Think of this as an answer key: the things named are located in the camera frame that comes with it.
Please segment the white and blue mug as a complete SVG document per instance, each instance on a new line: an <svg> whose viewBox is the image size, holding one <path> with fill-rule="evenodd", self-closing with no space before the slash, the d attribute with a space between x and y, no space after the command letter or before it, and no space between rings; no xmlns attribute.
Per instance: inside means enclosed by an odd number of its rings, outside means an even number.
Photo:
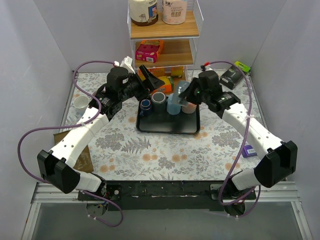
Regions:
<svg viewBox="0 0 320 240"><path fill-rule="evenodd" d="M81 95L75 98L73 106L75 107L77 113L83 114L86 111L89 103L90 99L85 95Z"/></svg>

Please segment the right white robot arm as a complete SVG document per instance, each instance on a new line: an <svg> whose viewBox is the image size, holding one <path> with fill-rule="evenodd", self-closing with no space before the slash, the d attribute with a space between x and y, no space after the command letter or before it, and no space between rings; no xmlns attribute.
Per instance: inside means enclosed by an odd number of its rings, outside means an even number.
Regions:
<svg viewBox="0 0 320 240"><path fill-rule="evenodd" d="M291 140L284 142L249 115L235 94L222 90L215 71L201 72L185 90L178 91L178 97L195 105L205 103L209 110L234 127L260 158L255 168L230 178L226 186L230 198L237 199L245 189L254 186L270 188L296 171L297 145Z"/></svg>

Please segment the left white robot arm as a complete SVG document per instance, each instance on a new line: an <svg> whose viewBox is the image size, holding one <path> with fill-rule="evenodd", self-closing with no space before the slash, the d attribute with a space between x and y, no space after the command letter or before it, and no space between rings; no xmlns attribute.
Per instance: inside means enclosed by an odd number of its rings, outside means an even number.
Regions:
<svg viewBox="0 0 320 240"><path fill-rule="evenodd" d="M124 67L113 67L107 75L106 83L98 88L95 98L78 121L79 126L69 131L49 151L42 150L37 155L40 174L45 181L65 194L73 190L85 190L95 200L106 196L106 187L101 177L76 170L74 166L91 139L122 109L124 101L132 97L142 101L164 85L144 65L139 69L144 80Z"/></svg>

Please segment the navy blue mug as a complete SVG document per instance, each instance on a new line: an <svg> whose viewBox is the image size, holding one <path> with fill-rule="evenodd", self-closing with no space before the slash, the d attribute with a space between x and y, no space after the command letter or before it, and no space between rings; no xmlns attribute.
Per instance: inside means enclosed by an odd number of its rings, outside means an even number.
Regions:
<svg viewBox="0 0 320 240"><path fill-rule="evenodd" d="M147 117L152 113L152 103L149 99L143 99L140 104L140 117Z"/></svg>

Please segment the dark grey mug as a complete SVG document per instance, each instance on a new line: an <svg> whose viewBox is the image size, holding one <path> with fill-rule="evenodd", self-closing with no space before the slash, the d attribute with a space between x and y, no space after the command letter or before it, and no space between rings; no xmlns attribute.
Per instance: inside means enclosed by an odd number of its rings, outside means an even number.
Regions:
<svg viewBox="0 0 320 240"><path fill-rule="evenodd" d="M167 97L163 92L155 92L151 96L151 103L155 113L163 113L167 108Z"/></svg>

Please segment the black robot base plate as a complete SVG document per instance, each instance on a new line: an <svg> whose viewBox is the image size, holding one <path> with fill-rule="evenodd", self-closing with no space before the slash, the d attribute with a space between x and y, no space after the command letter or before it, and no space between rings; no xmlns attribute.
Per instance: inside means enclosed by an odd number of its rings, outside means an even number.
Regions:
<svg viewBox="0 0 320 240"><path fill-rule="evenodd" d="M218 201L222 181L212 180L114 180L106 182L106 196L122 210L207 209L243 214L245 203L223 206Z"/></svg>

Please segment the slate blue mug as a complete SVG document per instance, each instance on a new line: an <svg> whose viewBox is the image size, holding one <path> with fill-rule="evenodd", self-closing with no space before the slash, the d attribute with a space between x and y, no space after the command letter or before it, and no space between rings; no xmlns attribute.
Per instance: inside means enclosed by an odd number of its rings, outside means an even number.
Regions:
<svg viewBox="0 0 320 240"><path fill-rule="evenodd" d="M186 107L189 104L187 100L185 100L183 97L180 97L180 95L189 87L189 85L190 82L186 80L181 80L178 82L172 95L173 104L180 105L182 107Z"/></svg>

